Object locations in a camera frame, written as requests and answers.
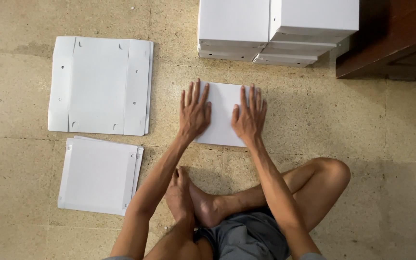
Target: wooden furniture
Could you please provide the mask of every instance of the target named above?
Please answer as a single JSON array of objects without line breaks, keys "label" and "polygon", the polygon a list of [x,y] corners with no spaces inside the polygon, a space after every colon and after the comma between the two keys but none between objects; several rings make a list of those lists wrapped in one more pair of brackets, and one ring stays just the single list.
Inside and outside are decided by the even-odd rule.
[{"label": "wooden furniture", "polygon": [[360,16],[336,76],[416,80],[416,0],[361,0]]}]

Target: foot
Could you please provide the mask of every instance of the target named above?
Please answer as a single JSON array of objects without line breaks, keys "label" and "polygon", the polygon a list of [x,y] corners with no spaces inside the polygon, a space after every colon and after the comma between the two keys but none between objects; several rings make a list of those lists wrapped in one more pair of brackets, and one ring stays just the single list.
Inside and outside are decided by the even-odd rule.
[{"label": "foot", "polygon": [[165,193],[166,204],[176,222],[194,217],[194,206],[189,193],[190,179],[183,167],[174,170],[170,185]]},{"label": "foot", "polygon": [[222,213],[222,196],[202,191],[190,179],[188,186],[194,203],[195,216],[202,227],[212,228],[219,225],[226,217]]}]

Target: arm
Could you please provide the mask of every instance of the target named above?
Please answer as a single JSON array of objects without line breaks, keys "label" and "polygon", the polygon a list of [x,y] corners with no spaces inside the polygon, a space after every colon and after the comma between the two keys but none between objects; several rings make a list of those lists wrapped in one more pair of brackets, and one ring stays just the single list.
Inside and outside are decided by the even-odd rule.
[{"label": "arm", "polygon": [[185,91],[181,94],[179,133],[131,199],[125,213],[123,228],[110,256],[128,256],[135,260],[144,258],[149,220],[165,195],[176,165],[187,146],[195,137],[203,133],[210,123],[211,103],[205,105],[209,86],[208,84],[205,86],[200,102],[198,102],[200,79],[197,79],[192,97],[193,85],[194,83],[191,82],[187,103]]},{"label": "arm", "polygon": [[295,199],[264,147],[261,131],[267,111],[266,100],[263,100],[261,108],[261,91],[258,89],[255,95],[254,85],[250,87],[250,106],[246,102],[244,87],[240,96],[242,113],[239,115],[239,106],[235,105],[232,127],[251,151],[267,204],[285,235],[292,258],[298,260],[306,253],[320,254],[306,230]]}]

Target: gray shorts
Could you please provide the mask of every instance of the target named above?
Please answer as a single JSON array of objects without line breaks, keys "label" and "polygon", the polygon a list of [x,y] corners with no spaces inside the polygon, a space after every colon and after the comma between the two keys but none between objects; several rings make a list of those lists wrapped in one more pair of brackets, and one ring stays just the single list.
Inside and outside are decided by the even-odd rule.
[{"label": "gray shorts", "polygon": [[216,227],[195,231],[194,241],[202,237],[211,243],[214,260],[284,260],[290,256],[268,207],[237,213]]}]

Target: leg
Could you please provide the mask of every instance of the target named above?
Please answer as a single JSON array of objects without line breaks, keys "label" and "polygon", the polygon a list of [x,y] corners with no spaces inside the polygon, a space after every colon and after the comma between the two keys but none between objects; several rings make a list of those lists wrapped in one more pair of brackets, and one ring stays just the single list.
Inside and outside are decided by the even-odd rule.
[{"label": "leg", "polygon": [[145,259],[204,260],[213,258],[208,240],[201,239],[197,244],[193,242],[195,218],[189,194],[189,181],[182,167],[174,171],[165,198],[176,220],[176,225],[155,245]]},{"label": "leg", "polygon": [[[350,176],[346,164],[330,158],[315,158],[283,173],[309,231],[320,223],[336,203],[348,185]],[[206,194],[192,182],[189,190],[195,214],[207,227],[218,225],[231,214],[267,205],[261,185],[220,196]]]}]

